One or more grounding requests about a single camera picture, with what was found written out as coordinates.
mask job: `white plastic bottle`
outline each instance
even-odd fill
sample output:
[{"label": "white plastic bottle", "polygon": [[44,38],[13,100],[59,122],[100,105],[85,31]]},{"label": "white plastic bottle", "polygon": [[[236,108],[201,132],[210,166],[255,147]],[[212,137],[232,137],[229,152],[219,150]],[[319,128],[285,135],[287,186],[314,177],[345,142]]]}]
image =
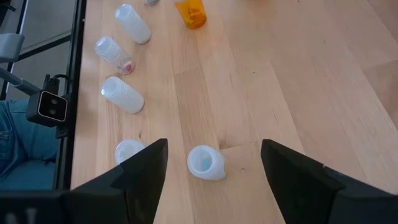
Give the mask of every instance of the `white plastic bottle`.
[{"label": "white plastic bottle", "polygon": [[127,75],[134,70],[136,64],[130,55],[110,37],[102,37],[95,43],[95,52],[105,61],[114,65],[121,75]]},{"label": "white plastic bottle", "polygon": [[140,141],[132,139],[123,140],[116,147],[114,152],[114,160],[116,164],[119,165],[143,149],[145,149],[145,145]]},{"label": "white plastic bottle", "polygon": [[144,3],[148,5],[153,5],[156,4],[158,1],[159,0],[144,0]]},{"label": "white plastic bottle", "polygon": [[138,44],[148,42],[152,35],[147,24],[139,17],[139,14],[129,4],[121,5],[114,13],[115,18],[130,33]]},{"label": "white plastic bottle", "polygon": [[135,114],[144,107],[144,97],[118,77],[110,77],[101,87],[101,94],[120,108]]},{"label": "white plastic bottle", "polygon": [[188,155],[188,169],[195,176],[205,180],[221,180],[225,177],[223,155],[209,147],[194,147]]}]

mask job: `orange container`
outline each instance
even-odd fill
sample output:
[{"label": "orange container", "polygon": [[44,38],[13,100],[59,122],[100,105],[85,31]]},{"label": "orange container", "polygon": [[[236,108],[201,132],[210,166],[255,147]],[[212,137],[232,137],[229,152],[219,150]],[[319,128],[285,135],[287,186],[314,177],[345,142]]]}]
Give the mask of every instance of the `orange container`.
[{"label": "orange container", "polygon": [[189,29],[199,28],[206,22],[206,12],[201,0],[174,0],[174,4]]}]

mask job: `wooden table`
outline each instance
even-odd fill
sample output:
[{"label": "wooden table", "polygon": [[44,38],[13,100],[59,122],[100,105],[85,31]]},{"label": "wooden table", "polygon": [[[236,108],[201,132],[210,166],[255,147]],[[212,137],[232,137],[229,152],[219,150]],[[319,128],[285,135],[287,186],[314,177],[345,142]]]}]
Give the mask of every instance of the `wooden table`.
[{"label": "wooden table", "polygon": [[[87,1],[72,187],[115,166],[121,140],[167,138],[156,223],[283,223],[259,154],[269,138],[398,193],[395,0],[204,0],[208,21],[197,30],[169,0]],[[148,43],[115,20],[122,3],[151,28]],[[116,75],[93,51],[102,35],[136,60],[122,79],[146,100],[138,114],[100,97]],[[221,150],[225,180],[190,175],[187,154],[199,144]]]}]

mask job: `person's leg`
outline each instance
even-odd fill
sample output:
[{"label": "person's leg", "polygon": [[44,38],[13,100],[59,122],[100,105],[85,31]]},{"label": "person's leg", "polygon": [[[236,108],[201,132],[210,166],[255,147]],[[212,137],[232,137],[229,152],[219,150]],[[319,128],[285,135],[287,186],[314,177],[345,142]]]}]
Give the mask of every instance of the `person's leg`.
[{"label": "person's leg", "polygon": [[50,190],[53,187],[55,163],[26,161],[13,169],[0,182],[1,190]]},{"label": "person's leg", "polygon": [[17,138],[22,144],[28,160],[55,160],[59,141],[55,128],[48,128],[26,120],[28,99],[9,102],[9,109]]},{"label": "person's leg", "polygon": [[0,101],[0,180],[25,160],[26,155],[17,139],[9,103]]}]

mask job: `plastic bottle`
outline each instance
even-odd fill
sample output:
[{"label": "plastic bottle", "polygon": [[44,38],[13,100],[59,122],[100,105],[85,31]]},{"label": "plastic bottle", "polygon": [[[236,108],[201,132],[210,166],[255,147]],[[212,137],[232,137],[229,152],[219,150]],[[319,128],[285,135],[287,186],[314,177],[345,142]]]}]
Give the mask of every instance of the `plastic bottle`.
[{"label": "plastic bottle", "polygon": [[95,52],[105,61],[114,65],[121,75],[127,75],[134,70],[136,64],[130,55],[110,37],[102,37],[95,43]]},{"label": "plastic bottle", "polygon": [[101,87],[101,94],[120,108],[135,114],[144,107],[144,98],[118,77],[110,77]]},{"label": "plastic bottle", "polygon": [[153,4],[157,3],[158,1],[159,0],[144,0],[144,3],[148,4],[148,5],[153,5]]},{"label": "plastic bottle", "polygon": [[194,147],[188,155],[188,169],[205,180],[221,180],[225,177],[223,155],[209,146]]},{"label": "plastic bottle", "polygon": [[121,141],[114,152],[114,160],[117,165],[124,162],[128,158],[137,154],[139,151],[145,149],[145,145],[136,140],[123,140]]},{"label": "plastic bottle", "polygon": [[207,20],[201,0],[172,0],[189,29],[201,27]]},{"label": "plastic bottle", "polygon": [[114,13],[115,18],[123,25],[138,44],[148,42],[152,35],[147,24],[129,4],[121,5]]}]

